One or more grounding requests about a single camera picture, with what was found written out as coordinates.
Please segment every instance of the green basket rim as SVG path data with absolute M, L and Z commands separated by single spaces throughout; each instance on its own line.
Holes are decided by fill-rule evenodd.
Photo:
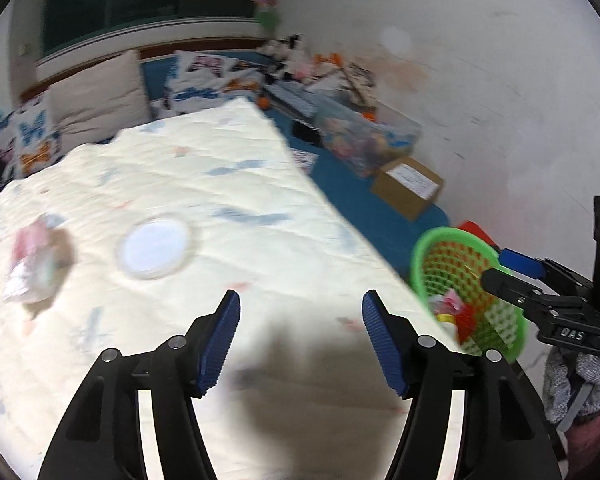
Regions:
M 511 274 L 511 271 L 507 269 L 507 267 L 500 265 L 498 261 L 498 253 L 489 244 L 483 240 L 480 240 L 480 238 L 477 236 L 474 236 L 467 231 L 462 231 L 462 229 L 456 229 L 455 227 L 436 227 L 435 229 L 430 229 L 418 239 L 411 253 L 411 288 L 420 297 L 425 305 L 429 304 L 429 295 L 424 283 L 422 263 L 424 262 L 425 256 L 429 252 L 429 248 L 441 240 L 448 240 L 451 242 L 464 244 L 483 254 L 493 264 L 494 268 L 501 270 L 502 272 L 506 272 L 507 274 Z M 516 308 L 516 339 L 513 345 L 507 348 L 507 351 L 504 352 L 505 359 L 510 363 L 519 357 L 522 349 L 525 346 L 526 337 L 526 322 L 522 309 L 515 305 L 513 306 Z

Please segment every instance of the white round lid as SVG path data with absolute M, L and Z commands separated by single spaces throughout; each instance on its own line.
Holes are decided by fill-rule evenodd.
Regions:
M 122 238 L 118 263 L 135 278 L 161 278 L 183 264 L 190 245 L 191 232 L 186 222 L 170 217 L 152 218 Z

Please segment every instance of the transparent plastic bin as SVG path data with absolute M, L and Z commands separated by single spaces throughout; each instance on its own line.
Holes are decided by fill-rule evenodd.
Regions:
M 359 177 L 371 175 L 399 156 L 408 155 L 422 126 L 401 116 L 400 125 L 374 123 L 339 102 L 314 94 L 314 126 L 322 142 Z

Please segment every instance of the beige pillow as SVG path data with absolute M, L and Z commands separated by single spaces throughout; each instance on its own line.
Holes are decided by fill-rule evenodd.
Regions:
M 138 60 L 138 51 L 129 50 L 49 87 L 62 155 L 151 121 Z

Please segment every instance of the wooden headboard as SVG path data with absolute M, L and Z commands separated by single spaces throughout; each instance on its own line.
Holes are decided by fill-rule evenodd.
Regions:
M 136 50 L 140 53 L 140 59 L 151 59 L 152 57 L 168 56 L 173 54 L 176 50 L 250 50 L 252 48 L 261 46 L 265 41 L 266 40 L 258 40 L 254 38 L 205 38 L 202 40 L 187 40 L 179 41 L 177 43 L 162 43 L 157 45 L 141 46 Z M 71 67 L 68 70 L 64 70 L 64 72 L 58 73 L 55 76 L 36 83 L 20 94 L 20 102 L 23 103 L 29 99 L 32 99 L 36 95 L 40 94 L 40 92 L 43 92 L 49 88 L 49 86 L 53 83 L 62 81 L 62 79 L 66 79 L 69 76 L 84 70 L 85 68 L 94 66 L 100 62 L 103 62 L 104 60 L 111 59 L 112 57 L 116 57 L 119 54 L 122 54 L 122 52 L 115 52 L 108 56 L 93 59 L 87 63 L 82 63 L 81 65 Z

